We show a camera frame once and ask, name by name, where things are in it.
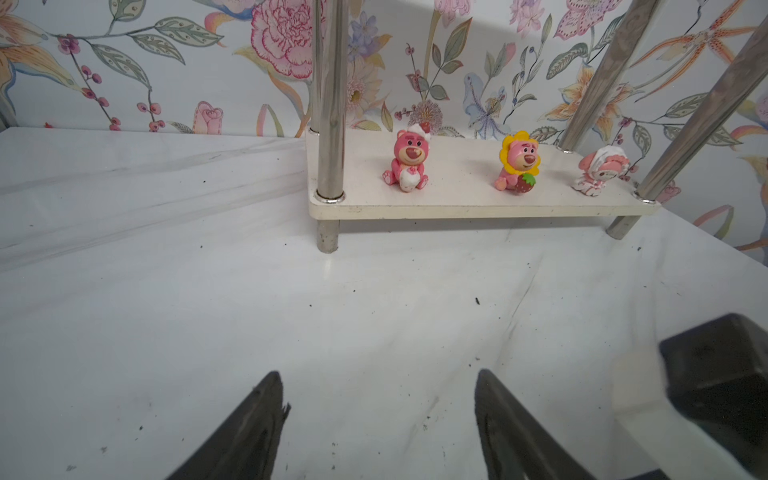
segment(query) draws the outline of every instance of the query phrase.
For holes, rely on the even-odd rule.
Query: shelf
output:
[[[533,190],[523,195],[500,192],[493,182],[502,168],[502,143],[450,137],[432,138],[425,162],[429,184],[406,194],[382,180],[394,158],[395,139],[390,132],[347,130],[346,199],[328,205],[314,197],[319,137],[307,131],[310,215],[317,220],[599,217],[650,215],[659,208],[634,198],[631,185],[618,179],[608,182],[598,197],[573,190],[571,184],[581,176],[581,155],[564,154],[551,145],[540,148],[541,173]]]

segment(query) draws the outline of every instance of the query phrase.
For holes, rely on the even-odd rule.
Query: red strawberry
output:
[[[515,187],[515,191],[519,194],[524,194],[533,190],[533,186],[536,185],[536,179],[531,174],[522,174],[518,176],[518,184]]]

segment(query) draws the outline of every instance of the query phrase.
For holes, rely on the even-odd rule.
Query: white marble countertop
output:
[[[0,134],[0,478],[162,479],[274,369],[273,478],[485,478],[485,367],[613,480],[649,468],[614,358],[730,311],[768,327],[768,269],[665,210],[621,242],[342,222],[322,254],[305,164],[295,139]]]

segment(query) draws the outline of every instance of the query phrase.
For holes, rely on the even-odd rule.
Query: wall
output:
[[[0,0],[0,117],[36,127],[300,136],[311,116],[309,3]],[[348,126],[428,120],[443,135],[501,140],[527,130],[556,141],[629,4],[350,0]],[[700,100],[691,96],[709,90],[766,14],[761,0],[665,2],[583,152],[621,144],[635,163],[624,180],[641,180]],[[663,200],[768,263],[764,91]]]

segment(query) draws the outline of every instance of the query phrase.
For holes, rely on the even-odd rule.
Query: bear figurine with yellow flower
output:
[[[527,131],[508,135],[498,158],[504,167],[493,183],[496,190],[512,190],[524,194],[533,189],[541,157],[538,156],[538,142]]]

